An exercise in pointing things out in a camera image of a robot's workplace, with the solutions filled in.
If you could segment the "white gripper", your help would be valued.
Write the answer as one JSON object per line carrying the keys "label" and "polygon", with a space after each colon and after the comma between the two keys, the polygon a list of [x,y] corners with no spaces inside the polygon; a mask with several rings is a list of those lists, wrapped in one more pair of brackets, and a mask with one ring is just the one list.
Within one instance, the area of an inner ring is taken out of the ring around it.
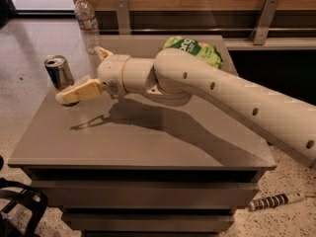
{"label": "white gripper", "polygon": [[123,86],[122,73],[125,64],[130,59],[129,55],[115,54],[101,46],[96,46],[95,51],[103,61],[98,69],[98,79],[89,75],[76,81],[55,95],[55,100],[61,105],[70,105],[77,102],[100,97],[104,90],[111,96],[124,96],[127,94]]}

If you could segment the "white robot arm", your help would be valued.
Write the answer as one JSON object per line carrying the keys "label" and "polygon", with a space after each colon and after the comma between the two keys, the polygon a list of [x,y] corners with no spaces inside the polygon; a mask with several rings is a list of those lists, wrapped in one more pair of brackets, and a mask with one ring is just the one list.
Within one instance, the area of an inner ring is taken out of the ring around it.
{"label": "white robot arm", "polygon": [[72,104],[101,96],[139,94],[167,106],[198,96],[215,105],[297,162],[316,164],[316,109],[313,105],[217,69],[176,48],[154,58],[113,54],[102,58],[97,77],[86,77],[55,95]]}

